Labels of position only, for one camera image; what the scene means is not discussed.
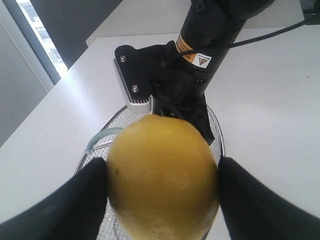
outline lemon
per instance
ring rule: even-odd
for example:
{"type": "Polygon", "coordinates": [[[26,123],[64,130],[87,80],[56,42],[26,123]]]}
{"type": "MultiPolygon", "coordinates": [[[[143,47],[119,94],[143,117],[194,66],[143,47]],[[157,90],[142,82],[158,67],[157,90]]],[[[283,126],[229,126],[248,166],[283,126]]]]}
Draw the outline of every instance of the lemon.
{"type": "Polygon", "coordinates": [[[217,166],[188,122],[146,115],[107,154],[108,197],[134,240],[200,240],[217,214],[217,166]]]}

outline wire mesh strainer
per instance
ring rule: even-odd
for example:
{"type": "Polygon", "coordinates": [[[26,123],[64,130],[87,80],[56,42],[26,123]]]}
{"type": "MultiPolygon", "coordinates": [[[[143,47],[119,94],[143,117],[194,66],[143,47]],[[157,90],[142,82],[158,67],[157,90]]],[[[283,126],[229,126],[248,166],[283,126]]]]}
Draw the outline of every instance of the wire mesh strainer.
{"type": "MultiPolygon", "coordinates": [[[[210,127],[215,137],[215,140],[210,145],[210,148],[213,152],[216,164],[218,165],[220,158],[225,156],[224,141],[215,114],[210,107],[207,107],[207,110],[210,127]]],[[[110,120],[103,126],[101,130],[109,128],[125,128],[129,124],[139,120],[141,117],[142,115],[136,115],[130,112],[127,109],[127,106],[124,106],[115,115],[113,115],[113,117],[110,118],[110,120]]],[[[88,155],[84,153],[76,168],[75,173],[80,171],[93,158],[101,157],[106,160],[109,146],[111,145],[114,138],[115,135],[106,136],[93,146],[93,154],[88,155]]],[[[106,206],[104,219],[101,223],[97,240],[131,240],[131,238],[124,232],[119,223],[116,221],[115,215],[109,203],[106,206]]]]}

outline black cable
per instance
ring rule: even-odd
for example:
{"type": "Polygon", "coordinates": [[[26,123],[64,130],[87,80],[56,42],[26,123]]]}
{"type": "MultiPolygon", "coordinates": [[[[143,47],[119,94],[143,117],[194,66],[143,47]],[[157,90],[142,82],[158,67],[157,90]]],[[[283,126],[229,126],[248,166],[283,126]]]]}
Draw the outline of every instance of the black cable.
{"type": "Polygon", "coordinates": [[[239,42],[235,42],[232,44],[225,44],[225,45],[213,45],[213,46],[206,46],[206,47],[201,47],[198,49],[194,49],[194,50],[189,50],[189,51],[183,51],[180,53],[177,53],[175,55],[173,55],[171,58],[169,58],[169,60],[166,62],[166,66],[168,66],[173,60],[185,56],[185,55],[189,55],[189,54],[205,54],[205,53],[210,53],[213,52],[216,49],[232,49],[232,48],[236,48],[236,47],[240,47],[243,45],[247,45],[247,44],[252,44],[252,43],[256,43],[262,40],[266,40],[266,39],[270,39],[273,38],[275,36],[278,36],[280,34],[284,34],[286,32],[292,31],[294,29],[297,29],[303,25],[305,25],[309,20],[303,20],[301,22],[298,22],[292,26],[288,26],[285,27],[283,29],[280,29],[278,31],[266,34],[266,35],[262,35],[262,36],[258,36],[258,37],[254,37],[248,40],[244,40],[244,41],[239,41],[239,42]]]}

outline orange sticker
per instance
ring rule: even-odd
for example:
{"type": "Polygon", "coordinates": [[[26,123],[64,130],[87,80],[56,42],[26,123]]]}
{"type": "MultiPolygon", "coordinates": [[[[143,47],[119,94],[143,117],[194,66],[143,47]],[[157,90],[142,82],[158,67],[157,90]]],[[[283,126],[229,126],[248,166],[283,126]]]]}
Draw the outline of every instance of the orange sticker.
{"type": "MultiPolygon", "coordinates": [[[[176,50],[178,51],[178,53],[181,52],[185,52],[185,51],[190,51],[193,50],[192,47],[190,47],[185,40],[181,37],[181,35],[179,35],[178,40],[176,41],[175,44],[176,50]]],[[[185,60],[187,60],[189,63],[193,63],[193,61],[195,60],[196,54],[189,54],[189,55],[184,55],[182,56],[185,60]]]]}

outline light blue handle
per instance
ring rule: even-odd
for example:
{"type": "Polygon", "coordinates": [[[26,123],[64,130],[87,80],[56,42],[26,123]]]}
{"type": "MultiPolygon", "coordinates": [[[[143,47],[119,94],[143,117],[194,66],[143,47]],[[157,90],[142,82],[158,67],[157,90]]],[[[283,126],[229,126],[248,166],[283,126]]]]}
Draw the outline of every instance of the light blue handle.
{"type": "Polygon", "coordinates": [[[123,130],[123,128],[120,127],[114,127],[114,128],[107,128],[105,130],[102,130],[98,132],[91,140],[89,141],[88,145],[86,146],[84,152],[88,155],[93,154],[93,146],[99,142],[99,140],[109,136],[109,135],[115,135],[120,133],[123,130]]]}

